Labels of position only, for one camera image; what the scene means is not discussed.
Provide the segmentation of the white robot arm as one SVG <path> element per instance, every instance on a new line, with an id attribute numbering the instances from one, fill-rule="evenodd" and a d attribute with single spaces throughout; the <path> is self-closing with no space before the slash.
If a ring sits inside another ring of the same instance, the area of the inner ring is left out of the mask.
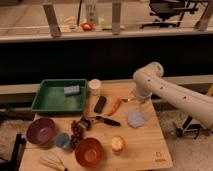
<path id="1" fill-rule="evenodd" d="M 145 103 L 153 94 L 187 112 L 208 129 L 213 129 L 213 97 L 170 83 L 162 78 L 164 68 L 152 62 L 133 74 L 135 98 Z"/>

